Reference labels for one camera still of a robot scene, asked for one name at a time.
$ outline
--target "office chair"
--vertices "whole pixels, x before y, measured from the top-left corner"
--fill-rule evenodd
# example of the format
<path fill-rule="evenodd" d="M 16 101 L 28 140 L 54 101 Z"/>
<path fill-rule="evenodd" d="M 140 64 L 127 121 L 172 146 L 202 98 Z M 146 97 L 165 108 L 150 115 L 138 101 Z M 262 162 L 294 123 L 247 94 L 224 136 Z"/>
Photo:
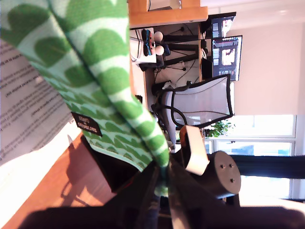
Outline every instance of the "office chair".
<path fill-rule="evenodd" d="M 230 75 L 221 75 L 200 83 L 167 88 L 157 95 L 152 110 L 161 128 L 175 144 L 176 129 L 184 125 L 204 128 L 233 116 L 230 97 Z"/>

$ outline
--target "desk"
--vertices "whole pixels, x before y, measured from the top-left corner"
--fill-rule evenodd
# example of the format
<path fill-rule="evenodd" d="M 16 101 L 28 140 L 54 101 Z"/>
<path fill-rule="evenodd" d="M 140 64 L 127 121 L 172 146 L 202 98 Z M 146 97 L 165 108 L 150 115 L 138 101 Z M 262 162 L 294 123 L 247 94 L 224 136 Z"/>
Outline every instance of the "desk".
<path fill-rule="evenodd" d="M 36 210 L 60 206 L 102 206 L 115 196 L 81 142 L 81 135 L 58 158 L 3 229 L 17 228 L 29 213 Z"/>
<path fill-rule="evenodd" d="M 145 0 L 129 0 L 128 4 L 131 28 L 205 21 L 208 18 L 208 8 L 200 7 L 200 0 L 182 0 L 181 9 L 157 11 L 147 11 Z"/>

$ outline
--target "black monitor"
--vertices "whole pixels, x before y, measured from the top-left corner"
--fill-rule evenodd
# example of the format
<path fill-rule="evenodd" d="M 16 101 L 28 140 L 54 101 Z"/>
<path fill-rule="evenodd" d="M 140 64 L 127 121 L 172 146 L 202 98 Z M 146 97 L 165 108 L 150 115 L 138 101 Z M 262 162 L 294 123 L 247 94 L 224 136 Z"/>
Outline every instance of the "black monitor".
<path fill-rule="evenodd" d="M 226 37 L 235 16 L 236 12 L 211 15 L 212 37 Z"/>
<path fill-rule="evenodd" d="M 206 32 L 206 39 L 226 37 L 235 16 L 236 12 L 209 15 L 207 21 L 200 23 L 201 32 Z"/>
<path fill-rule="evenodd" d="M 242 35 L 212 39 L 213 77 L 231 74 L 231 81 L 239 80 Z"/>

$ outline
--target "black fabric label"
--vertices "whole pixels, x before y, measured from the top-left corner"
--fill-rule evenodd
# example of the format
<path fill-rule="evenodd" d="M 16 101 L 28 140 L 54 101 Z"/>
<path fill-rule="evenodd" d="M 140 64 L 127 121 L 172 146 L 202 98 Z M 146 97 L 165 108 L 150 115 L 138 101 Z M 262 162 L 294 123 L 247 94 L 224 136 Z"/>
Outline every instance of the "black fabric label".
<path fill-rule="evenodd" d="M 76 125 L 80 129 L 89 131 L 89 132 L 96 134 L 98 136 L 101 136 L 101 137 L 103 136 L 99 125 L 92 118 L 85 116 L 83 114 L 75 113 L 75 112 L 71 112 L 71 114 L 73 115 L 73 118 L 75 119 Z"/>

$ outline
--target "green plant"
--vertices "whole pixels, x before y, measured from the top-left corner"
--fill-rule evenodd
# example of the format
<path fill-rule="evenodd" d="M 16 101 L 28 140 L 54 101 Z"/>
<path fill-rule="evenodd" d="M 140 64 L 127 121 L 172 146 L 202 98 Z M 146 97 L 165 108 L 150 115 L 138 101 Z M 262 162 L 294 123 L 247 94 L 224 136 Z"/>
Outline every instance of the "green plant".
<path fill-rule="evenodd" d="M 206 130 L 206 137 L 219 137 L 225 135 L 232 124 L 226 119 L 211 125 L 212 129 Z"/>

